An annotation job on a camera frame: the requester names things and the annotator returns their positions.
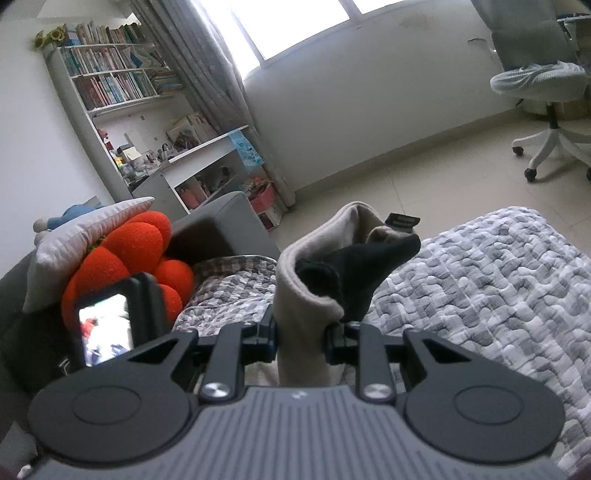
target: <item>toy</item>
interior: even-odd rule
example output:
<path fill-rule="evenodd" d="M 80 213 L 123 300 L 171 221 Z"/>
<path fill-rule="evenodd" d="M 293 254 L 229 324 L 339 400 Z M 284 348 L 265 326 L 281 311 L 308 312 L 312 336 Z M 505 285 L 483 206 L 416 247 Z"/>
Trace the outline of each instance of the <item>toy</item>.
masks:
<path fill-rule="evenodd" d="M 70 279 L 61 298 L 61 313 L 69 329 L 77 327 L 76 299 L 130 275 L 146 272 L 158 280 L 170 326 L 193 292 L 193 271 L 184 262 L 164 257 L 171 235 L 168 217 L 160 212 L 136 215 L 93 248 Z"/>
<path fill-rule="evenodd" d="M 37 246 L 51 230 L 55 230 L 64 223 L 69 222 L 80 215 L 84 215 L 85 213 L 98 210 L 99 208 L 103 208 L 103 206 L 99 205 L 97 207 L 90 207 L 88 205 L 72 205 L 60 217 L 39 218 L 35 220 L 35 223 L 33 223 L 33 231 L 36 233 L 34 240 L 35 246 Z"/>

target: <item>tiled floor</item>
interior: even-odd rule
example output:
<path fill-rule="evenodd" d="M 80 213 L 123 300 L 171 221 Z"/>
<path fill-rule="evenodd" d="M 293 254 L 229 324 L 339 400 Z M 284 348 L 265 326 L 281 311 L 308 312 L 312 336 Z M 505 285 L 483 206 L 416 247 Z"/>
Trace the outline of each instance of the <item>tiled floor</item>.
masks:
<path fill-rule="evenodd" d="M 562 126 L 591 133 L 591 119 L 562 122 Z M 527 148 L 521 158 L 511 151 L 514 138 L 545 127 L 543 122 L 510 122 L 349 180 L 298 203 L 271 236 L 283 249 L 353 200 L 369 203 L 383 219 L 389 212 L 420 217 L 421 239 L 499 208 L 526 206 L 541 212 L 591 256 L 587 166 L 566 152 L 555 151 L 539 166 L 536 183 L 528 184 L 523 171 L 535 148 Z M 591 145 L 582 148 L 591 153 Z"/>

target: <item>beige cloth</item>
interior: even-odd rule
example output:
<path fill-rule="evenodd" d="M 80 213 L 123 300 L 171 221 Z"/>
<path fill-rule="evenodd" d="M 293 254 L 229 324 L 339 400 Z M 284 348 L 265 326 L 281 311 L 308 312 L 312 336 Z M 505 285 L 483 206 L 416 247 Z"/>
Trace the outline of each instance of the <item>beige cloth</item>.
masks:
<path fill-rule="evenodd" d="M 296 275 L 296 261 L 326 255 L 352 244 L 381 242 L 392 236 L 406 235 L 385 226 L 369 205 L 352 202 L 283 250 L 277 264 L 277 289 L 273 298 L 282 387 L 337 385 L 344 369 L 344 365 L 328 365 L 322 351 L 324 329 L 343 317 L 343 308 L 330 297 L 312 294 Z"/>

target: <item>office chair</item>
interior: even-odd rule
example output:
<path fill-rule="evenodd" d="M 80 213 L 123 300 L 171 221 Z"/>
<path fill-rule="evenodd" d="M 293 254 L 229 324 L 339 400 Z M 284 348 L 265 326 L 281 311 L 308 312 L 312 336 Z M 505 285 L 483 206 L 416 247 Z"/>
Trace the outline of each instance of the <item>office chair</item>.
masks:
<path fill-rule="evenodd" d="M 549 128 L 512 143 L 518 157 L 524 147 L 542 143 L 525 170 L 527 181 L 535 181 L 537 167 L 559 145 L 589 165 L 591 180 L 591 156 L 576 145 L 590 144 L 591 135 L 565 130 L 556 120 L 554 104 L 581 99 L 589 80 L 557 22 L 552 0 L 472 0 L 472 4 L 491 29 L 505 70 L 491 79 L 491 88 L 500 95 L 547 103 Z"/>

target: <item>screw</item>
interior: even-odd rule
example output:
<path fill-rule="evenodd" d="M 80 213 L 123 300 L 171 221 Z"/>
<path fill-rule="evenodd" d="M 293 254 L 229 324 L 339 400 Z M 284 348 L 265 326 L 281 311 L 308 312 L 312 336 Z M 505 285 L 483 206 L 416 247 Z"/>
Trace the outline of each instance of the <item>screw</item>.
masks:
<path fill-rule="evenodd" d="M 230 387 L 224 383 L 211 382 L 204 385 L 201 392 L 211 398 L 224 398 L 230 394 Z"/>
<path fill-rule="evenodd" d="M 392 389 L 383 383 L 371 383 L 363 389 L 363 394 L 372 400 L 383 400 L 391 393 Z"/>

